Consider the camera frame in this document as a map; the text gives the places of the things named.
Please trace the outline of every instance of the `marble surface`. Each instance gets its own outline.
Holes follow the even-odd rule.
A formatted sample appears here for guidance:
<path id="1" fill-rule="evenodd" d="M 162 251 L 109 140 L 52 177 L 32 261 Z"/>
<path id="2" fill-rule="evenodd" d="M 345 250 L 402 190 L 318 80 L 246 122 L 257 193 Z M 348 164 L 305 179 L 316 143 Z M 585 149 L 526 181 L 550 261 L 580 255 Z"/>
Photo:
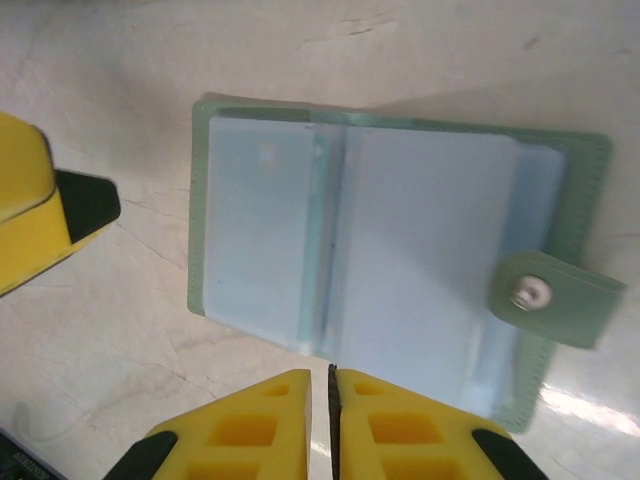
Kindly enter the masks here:
<path id="1" fill-rule="evenodd" d="M 100 479 L 153 425 L 293 367 L 314 374 L 311 477 L 329 478 L 325 363 L 186 303 L 190 108 L 206 93 L 595 130 L 617 153 L 586 255 L 629 284 L 594 351 L 560 348 L 519 443 L 552 479 L 640 470 L 640 6 L 635 0 L 5 0 L 0 109 L 123 213 L 0 300 L 0 425 Z"/>

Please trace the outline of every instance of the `mint green wallet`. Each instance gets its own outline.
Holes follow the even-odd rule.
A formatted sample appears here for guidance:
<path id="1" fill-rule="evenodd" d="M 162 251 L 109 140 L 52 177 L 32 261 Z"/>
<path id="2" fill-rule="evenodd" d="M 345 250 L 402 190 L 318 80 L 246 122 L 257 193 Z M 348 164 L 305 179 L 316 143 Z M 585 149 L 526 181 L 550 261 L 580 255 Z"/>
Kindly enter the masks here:
<path id="1" fill-rule="evenodd" d="M 201 101 L 188 305 L 524 431 L 557 343 L 623 291 L 580 268 L 598 134 Z"/>

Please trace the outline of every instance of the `green card holder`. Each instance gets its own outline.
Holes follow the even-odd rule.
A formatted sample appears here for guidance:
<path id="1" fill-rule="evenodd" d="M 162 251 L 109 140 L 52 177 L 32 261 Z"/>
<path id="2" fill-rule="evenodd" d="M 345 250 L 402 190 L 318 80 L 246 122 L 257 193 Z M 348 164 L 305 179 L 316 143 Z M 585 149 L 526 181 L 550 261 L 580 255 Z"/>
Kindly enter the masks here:
<path id="1" fill-rule="evenodd" d="M 249 100 L 246 103 L 204 100 L 197 102 L 193 108 L 188 306 L 194 313 L 204 315 L 204 218 L 209 123 L 213 117 L 500 134 L 522 143 L 551 147 L 565 155 L 567 171 L 544 252 L 518 253 L 503 258 L 496 267 L 491 291 L 488 292 L 488 304 L 494 315 L 520 328 L 513 362 L 512 400 L 506 402 L 494 416 L 494 420 L 511 432 L 526 430 L 556 344 L 560 342 L 592 348 L 615 308 L 623 289 L 622 284 L 579 268 L 612 152 L 611 143 L 605 136 L 393 118 L 322 108 L 299 108 L 289 104 L 260 105 Z M 553 291 L 552 299 L 543 308 L 527 311 L 518 305 L 514 292 L 518 291 L 523 277 L 541 279 Z M 589 302 L 583 302 L 584 295 L 589 296 Z"/>

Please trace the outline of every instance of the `card holder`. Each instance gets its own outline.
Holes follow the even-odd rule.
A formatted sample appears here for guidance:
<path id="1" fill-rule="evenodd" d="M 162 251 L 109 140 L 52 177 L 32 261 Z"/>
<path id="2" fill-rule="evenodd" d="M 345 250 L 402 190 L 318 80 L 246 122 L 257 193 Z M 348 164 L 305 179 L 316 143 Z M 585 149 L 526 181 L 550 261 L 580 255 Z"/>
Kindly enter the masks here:
<path id="1" fill-rule="evenodd" d="M 293 181 L 292 184 L 305 185 L 305 189 L 296 190 L 296 196 L 289 198 L 288 203 L 285 202 L 287 210 L 290 213 L 295 212 L 292 218 L 296 220 L 296 227 L 287 230 L 289 234 L 282 235 L 279 242 L 275 242 L 269 235 L 266 237 L 273 240 L 272 245 L 278 246 L 279 250 L 274 251 L 285 251 L 288 254 L 280 261 L 272 262 L 271 275 L 260 277 L 264 279 L 265 285 L 277 286 L 275 290 L 280 294 L 278 297 L 272 296 L 277 300 L 270 304 L 267 302 L 267 307 L 260 304 L 260 295 L 248 289 L 246 283 L 236 284 L 235 287 L 231 284 L 233 288 L 225 290 L 217 287 L 216 281 L 222 280 L 224 283 L 228 279 L 208 279 L 206 273 L 209 258 L 207 249 L 216 243 L 217 235 L 221 231 L 229 231 L 224 225 L 218 225 L 218 228 L 211 231 L 210 225 L 206 227 L 212 209 L 212 192 L 220 192 L 221 188 L 224 189 L 230 184 L 228 178 L 224 179 L 219 172 L 215 172 L 215 162 L 212 163 L 211 152 L 215 148 L 212 126 L 215 122 L 221 124 L 234 121 L 242 123 L 245 127 L 248 125 L 246 122 L 257 122 L 262 126 L 273 126 L 277 123 L 281 124 L 278 128 L 308 134 L 305 137 L 306 143 L 303 142 L 307 154 L 298 155 L 298 158 L 305 160 L 294 162 L 292 165 L 295 167 L 293 173 L 298 172 L 300 175 L 298 181 Z M 484 158 L 482 148 L 478 148 L 478 142 L 494 142 L 500 148 L 494 155 L 488 155 L 489 160 L 482 161 L 484 169 L 473 170 L 473 164 L 465 165 L 463 162 L 464 168 L 457 173 L 455 169 L 451 170 L 448 172 L 451 174 L 449 177 L 446 175 L 446 168 L 436 169 L 430 175 L 440 178 L 441 182 L 432 184 L 411 182 L 412 179 L 421 176 L 429 178 L 428 175 L 425 177 L 429 172 L 408 172 L 406 178 L 396 178 L 396 185 L 398 182 L 400 184 L 397 192 L 387 191 L 387 187 L 394 183 L 390 183 L 389 176 L 401 175 L 396 167 L 402 156 L 393 152 L 409 148 L 416 138 L 422 136 L 424 139 L 431 135 L 430 146 L 420 147 L 415 144 L 414 147 L 418 153 L 429 152 L 433 159 L 435 150 L 432 149 L 437 144 L 438 136 L 435 132 L 438 131 L 458 132 L 455 134 L 458 137 L 455 142 L 451 142 L 452 144 L 464 144 L 465 135 L 473 137 L 475 143 L 470 144 L 473 145 L 473 155 L 468 156 L 471 159 Z M 245 146 L 246 133 L 238 133 L 239 138 L 244 138 L 240 140 L 241 143 L 245 142 Z M 396 144 L 391 153 L 387 151 L 385 154 L 384 149 L 394 141 Z M 378 160 L 384 167 L 380 170 L 382 173 L 376 173 L 373 171 L 375 169 L 367 170 L 367 167 L 354 176 L 354 161 L 358 163 L 358 155 L 354 152 L 360 150 L 362 153 L 364 144 L 366 152 L 364 156 L 361 155 L 360 164 L 370 165 L 370 159 L 379 153 L 382 160 Z M 592 295 L 602 290 L 599 289 L 602 284 L 606 286 L 602 290 L 606 293 L 598 304 L 600 308 L 591 309 L 591 327 L 582 329 L 580 334 L 572 335 L 571 328 L 561 327 L 559 325 L 562 322 L 557 321 L 558 315 L 569 311 L 566 308 L 571 308 L 567 307 L 567 304 L 563 304 L 562 308 L 565 310 L 556 309 L 558 303 L 552 304 L 553 308 L 549 306 L 546 310 L 544 321 L 538 323 L 533 321 L 535 318 L 532 320 L 531 315 L 521 313 L 524 312 L 521 308 L 514 307 L 514 281 L 522 276 L 547 277 L 547 270 L 538 268 L 534 272 L 536 275 L 530 275 L 527 274 L 527 268 L 520 268 L 516 269 L 519 276 L 505 277 L 501 274 L 505 269 L 505 262 L 510 265 L 517 260 L 516 264 L 523 264 L 522 258 L 518 257 L 522 252 L 545 251 L 556 263 L 551 265 L 536 257 L 536 265 L 544 264 L 549 271 L 560 269 L 564 272 L 561 275 L 562 281 L 558 282 L 554 278 L 554 291 L 560 292 L 562 297 L 567 292 L 572 295 L 579 293 L 579 289 L 572 290 L 575 285 L 571 287 L 571 282 L 567 284 L 564 280 L 575 278 L 576 270 L 579 270 L 576 264 L 584 245 L 594 199 L 610 152 L 608 141 L 599 135 L 447 124 L 353 112 L 201 102 L 194 107 L 193 145 L 189 248 L 189 306 L 192 311 L 290 350 L 337 360 L 343 365 L 360 368 L 456 406 L 491 416 L 511 431 L 522 431 L 526 428 L 554 342 L 561 341 L 583 348 L 592 347 L 619 298 L 622 289 L 620 284 L 584 272 L 584 278 L 588 277 L 592 280 L 592 285 L 595 285 L 591 290 Z M 254 150 L 259 166 L 262 154 L 259 147 Z M 500 155 L 504 156 L 502 163 L 496 164 L 499 167 L 492 166 L 491 161 L 495 161 Z M 386 166 L 385 157 L 389 159 L 389 165 Z M 267 159 L 262 170 L 272 161 L 273 159 Z M 441 164 L 447 168 L 451 167 L 446 161 Z M 292 172 L 286 171 L 287 175 L 283 178 L 291 181 L 295 175 L 289 176 L 293 175 Z M 369 180 L 363 181 L 362 175 L 368 175 Z M 429 205 L 439 202 L 438 212 L 443 213 L 442 218 L 466 218 L 469 221 L 468 212 L 464 213 L 465 208 L 460 205 L 456 207 L 457 210 L 453 208 L 455 202 L 464 197 L 465 193 L 469 193 L 470 189 L 477 188 L 478 180 L 486 183 L 487 178 L 495 182 L 491 188 L 487 188 L 488 193 L 500 197 L 500 201 L 487 202 L 486 208 L 483 209 L 480 202 L 474 204 L 467 199 L 468 211 L 478 207 L 478 211 L 481 212 L 471 216 L 471 223 L 478 221 L 479 227 L 476 230 L 471 229 L 469 233 L 469 228 L 465 230 L 458 225 L 457 230 L 451 230 L 451 235 L 447 237 L 442 233 L 446 229 L 438 227 L 434 230 L 435 234 L 433 231 L 426 232 L 430 236 L 426 236 L 425 240 L 429 241 L 420 244 L 417 240 L 418 227 L 437 225 L 439 221 L 438 215 L 434 212 L 431 212 L 431 216 L 428 215 Z M 224 181 L 216 187 L 215 182 L 219 180 Z M 250 182 L 243 184 L 253 192 L 252 195 L 258 193 L 255 188 L 251 189 Z M 367 193 L 366 185 L 370 187 L 372 184 L 379 186 L 380 191 L 376 193 L 375 187 L 369 188 L 369 197 L 361 195 L 362 192 Z M 417 192 L 418 201 L 412 202 L 410 198 L 405 198 L 405 203 L 402 204 L 399 199 L 402 197 L 404 186 Z M 438 191 L 441 186 L 446 187 L 442 188 L 442 198 L 428 196 Z M 277 182 L 274 187 L 276 193 L 287 192 L 282 186 L 276 187 Z M 459 195 L 455 194 L 456 188 L 459 189 Z M 427 197 L 422 198 L 420 195 L 424 196 L 425 193 L 428 194 Z M 476 192 L 476 196 L 471 195 L 471 198 L 477 198 L 477 195 L 480 194 Z M 268 204 L 258 203 L 258 206 L 264 208 Z M 462 211 L 463 214 L 456 215 L 454 211 Z M 268 215 L 254 217 L 265 223 Z M 376 222 L 380 218 L 387 218 L 388 222 L 378 225 Z M 230 225 L 233 225 L 233 216 L 228 220 L 231 222 Z M 291 222 L 285 223 L 289 227 L 292 225 Z M 487 227 L 485 233 L 489 232 L 491 236 L 482 235 L 483 226 Z M 385 232 L 374 237 L 385 238 L 389 245 L 384 245 L 384 248 L 375 245 L 369 233 L 376 229 Z M 442 265 L 438 265 L 439 268 L 434 270 L 437 274 L 433 275 L 436 284 L 440 286 L 448 281 L 447 288 L 454 292 L 453 298 L 457 298 L 457 303 L 453 303 L 456 303 L 455 308 L 458 310 L 444 309 L 441 316 L 435 312 L 429 312 L 427 315 L 427 307 L 437 302 L 428 303 L 427 307 L 420 303 L 422 299 L 419 292 L 429 291 L 420 289 L 424 287 L 420 284 L 424 279 L 420 279 L 420 275 L 417 275 L 414 282 L 407 282 L 406 277 L 394 279 L 389 273 L 392 271 L 391 267 L 402 262 L 390 262 L 387 254 L 393 249 L 404 252 L 401 257 L 406 257 L 405 254 L 409 251 L 418 252 L 413 256 L 414 261 L 420 260 L 420 255 L 423 255 L 420 261 L 424 262 L 428 257 L 436 264 L 444 264 L 449 258 L 445 254 L 447 251 L 455 253 L 458 248 L 462 253 L 461 249 L 465 245 L 473 244 L 462 241 L 461 247 L 453 248 L 455 242 L 464 238 L 464 235 L 475 235 L 473 240 L 476 246 L 483 245 L 484 240 L 486 247 L 476 249 L 475 255 L 471 255 L 470 250 L 466 251 L 456 262 L 449 262 L 448 269 L 443 270 Z M 258 243 L 258 236 L 253 235 L 253 243 L 246 238 L 243 240 L 244 243 L 230 241 L 225 251 L 235 252 L 232 256 L 238 258 L 242 257 L 244 252 L 247 258 L 255 260 L 256 252 L 263 248 L 260 246 L 262 242 Z M 407 238 L 413 238 L 416 244 L 411 244 Z M 436 239 L 442 241 L 440 249 L 437 242 L 434 242 Z M 353 241 L 357 243 L 355 250 L 353 245 L 350 245 Z M 367 251 L 373 251 L 374 254 L 367 256 Z M 442 252 L 440 258 L 434 252 Z M 380 257 L 379 264 L 371 261 L 376 255 Z M 224 257 L 225 255 L 218 252 L 216 258 Z M 349 259 L 355 261 L 359 269 L 349 266 Z M 369 268 L 370 264 L 375 265 L 378 270 Z M 416 272 L 429 272 L 428 268 L 424 268 L 426 264 L 418 262 L 418 265 L 422 266 L 413 269 L 412 275 L 416 275 Z M 220 272 L 219 265 L 209 270 L 216 269 Z M 514 271 L 511 266 L 506 270 Z M 283 285 L 296 288 L 287 290 Z M 353 285 L 360 285 L 360 289 L 354 290 Z M 409 286 L 406 290 L 413 288 L 415 291 L 403 292 L 402 289 L 397 290 L 399 286 Z M 398 299 L 403 298 L 404 301 L 382 301 L 384 293 L 393 291 L 393 288 L 398 292 Z M 205 298 L 216 291 L 217 300 Z M 444 293 L 434 298 L 441 299 Z M 244 314 L 239 314 L 237 307 L 235 310 L 220 310 L 221 304 L 229 304 L 231 300 L 243 308 L 253 308 L 252 314 L 243 316 Z M 473 310 L 475 313 L 469 315 L 471 304 L 475 305 L 477 310 Z M 287 305 L 285 311 L 282 311 L 283 305 Z M 377 310 L 371 305 L 378 305 Z M 392 305 L 393 308 L 385 314 L 382 307 L 388 305 Z M 408 314 L 402 314 L 402 308 L 398 307 L 402 305 L 407 307 Z M 412 317 L 410 312 L 415 311 L 425 314 Z M 447 312 L 453 312 L 452 318 L 447 318 Z M 475 320 L 461 322 L 461 318 L 467 318 L 465 315 Z M 536 315 L 537 317 L 534 317 L 542 318 L 542 313 L 538 312 Z M 421 338 L 428 340 L 430 337 L 431 347 L 435 347 L 427 345 L 428 341 L 420 343 Z M 464 341 L 456 343 L 456 340 L 460 339 Z"/>

